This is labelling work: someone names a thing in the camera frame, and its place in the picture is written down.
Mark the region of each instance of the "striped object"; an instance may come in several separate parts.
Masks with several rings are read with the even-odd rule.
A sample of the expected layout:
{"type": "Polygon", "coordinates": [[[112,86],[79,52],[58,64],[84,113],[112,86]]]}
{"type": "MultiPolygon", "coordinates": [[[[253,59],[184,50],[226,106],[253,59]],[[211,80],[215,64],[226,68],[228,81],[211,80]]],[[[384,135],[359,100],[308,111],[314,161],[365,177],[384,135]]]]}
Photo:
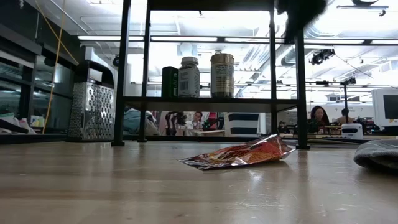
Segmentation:
{"type": "Polygon", "coordinates": [[[226,113],[225,134],[228,137],[256,137],[259,113],[226,113]]]}

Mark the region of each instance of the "black container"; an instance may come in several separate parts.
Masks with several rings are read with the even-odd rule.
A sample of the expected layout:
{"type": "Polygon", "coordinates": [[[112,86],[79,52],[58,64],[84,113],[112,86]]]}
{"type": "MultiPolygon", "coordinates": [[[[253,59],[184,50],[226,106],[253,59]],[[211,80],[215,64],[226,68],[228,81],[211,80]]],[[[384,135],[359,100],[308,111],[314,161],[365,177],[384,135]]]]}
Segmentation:
{"type": "Polygon", "coordinates": [[[178,97],[178,69],[168,66],[162,69],[162,97],[178,97]]]}

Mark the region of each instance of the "black metal shelf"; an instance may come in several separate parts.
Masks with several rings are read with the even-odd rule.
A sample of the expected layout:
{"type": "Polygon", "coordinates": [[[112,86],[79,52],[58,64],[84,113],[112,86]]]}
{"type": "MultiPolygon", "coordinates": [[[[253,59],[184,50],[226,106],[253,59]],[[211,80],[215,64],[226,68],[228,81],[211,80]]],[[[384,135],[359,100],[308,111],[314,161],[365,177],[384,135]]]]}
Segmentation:
{"type": "MultiPolygon", "coordinates": [[[[249,142],[259,137],[224,137],[224,136],[145,136],[148,141],[177,141],[177,142],[249,142]]],[[[139,135],[124,135],[123,140],[138,141],[139,135]]]]}
{"type": "Polygon", "coordinates": [[[162,98],[123,97],[125,104],[137,110],[144,106],[156,111],[213,111],[270,113],[275,105],[277,111],[295,108],[298,100],[244,99],[244,98],[162,98]]]}
{"type": "Polygon", "coordinates": [[[148,0],[153,11],[270,11],[274,0],[148,0]]]}
{"type": "Polygon", "coordinates": [[[276,36],[274,23],[274,0],[204,0],[187,4],[182,0],[148,0],[146,9],[145,35],[144,35],[144,67],[142,73],[143,97],[127,97],[124,93],[124,76],[127,72],[127,50],[129,46],[129,25],[131,0],[123,1],[123,13],[120,40],[120,64],[118,72],[118,86],[116,94],[116,114],[114,130],[114,146],[123,146],[123,111],[125,105],[132,106],[141,111],[139,142],[146,142],[145,136],[145,111],[214,111],[214,112],[243,112],[264,113],[271,112],[271,132],[277,133],[277,113],[297,107],[297,117],[300,121],[298,129],[298,148],[308,149],[307,130],[303,122],[307,120],[305,101],[305,61],[304,61],[304,34],[301,31],[295,40],[296,46],[296,72],[297,72],[297,100],[277,99],[276,75],[276,36]],[[148,84],[148,64],[151,11],[269,11],[269,45],[271,68],[271,99],[217,99],[217,98],[154,98],[146,97],[148,84]]]}

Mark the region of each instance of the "wooden tabletop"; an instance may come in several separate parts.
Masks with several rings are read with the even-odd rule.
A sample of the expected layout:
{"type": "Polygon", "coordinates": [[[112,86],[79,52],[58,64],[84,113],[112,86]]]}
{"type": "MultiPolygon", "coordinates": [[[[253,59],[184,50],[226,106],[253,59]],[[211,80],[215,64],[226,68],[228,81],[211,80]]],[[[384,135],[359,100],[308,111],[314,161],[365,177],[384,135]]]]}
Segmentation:
{"type": "Polygon", "coordinates": [[[202,172],[177,159],[229,144],[0,146],[0,223],[396,223],[398,178],[312,148],[202,172]]]}
{"type": "MultiPolygon", "coordinates": [[[[282,138],[297,138],[297,135],[293,135],[293,134],[280,134],[280,136],[282,138]]],[[[320,138],[341,138],[341,135],[330,135],[330,134],[307,134],[307,137],[309,139],[311,138],[316,138],[316,139],[320,139],[320,138]]],[[[380,140],[380,139],[398,139],[398,136],[381,136],[381,135],[364,135],[363,136],[364,139],[374,139],[374,140],[380,140]]]]}

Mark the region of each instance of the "label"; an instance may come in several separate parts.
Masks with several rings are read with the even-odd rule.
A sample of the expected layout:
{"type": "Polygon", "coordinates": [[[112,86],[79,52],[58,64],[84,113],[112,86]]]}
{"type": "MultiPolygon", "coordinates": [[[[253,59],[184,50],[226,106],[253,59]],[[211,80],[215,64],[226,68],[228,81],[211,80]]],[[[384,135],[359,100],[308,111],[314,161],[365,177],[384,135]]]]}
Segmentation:
{"type": "Polygon", "coordinates": [[[234,67],[226,64],[211,66],[211,92],[232,93],[234,91],[234,67]]]}
{"type": "Polygon", "coordinates": [[[197,68],[180,69],[178,75],[178,96],[200,96],[200,72],[197,68]]]}

